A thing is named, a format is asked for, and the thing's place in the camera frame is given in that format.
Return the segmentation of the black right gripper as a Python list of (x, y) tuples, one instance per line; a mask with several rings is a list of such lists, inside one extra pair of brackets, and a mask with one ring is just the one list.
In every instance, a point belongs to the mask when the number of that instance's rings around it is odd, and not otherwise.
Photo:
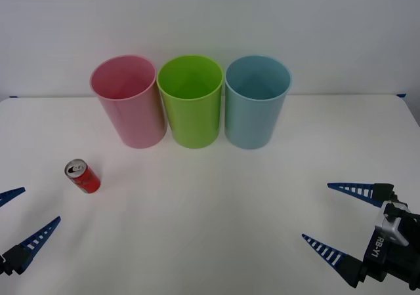
[[(375, 207), (394, 199), (392, 184), (327, 183), (328, 188), (350, 195)], [(302, 234), (310, 247), (352, 288), (366, 277), (382, 282), (390, 274), (419, 289), (419, 220), (404, 209), (380, 211), (366, 248), (363, 263), (329, 245)]]

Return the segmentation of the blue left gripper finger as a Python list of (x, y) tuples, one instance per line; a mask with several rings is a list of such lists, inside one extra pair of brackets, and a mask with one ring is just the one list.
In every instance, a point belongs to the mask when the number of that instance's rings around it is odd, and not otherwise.
[(17, 196), (23, 194), (25, 191), (25, 187), (19, 187), (0, 193), (0, 207), (4, 206), (6, 203), (13, 200)]
[(13, 273), (23, 274), (59, 225), (60, 221), (61, 217), (56, 217), (39, 231), (1, 255), (1, 274), (5, 273), (8, 276)]

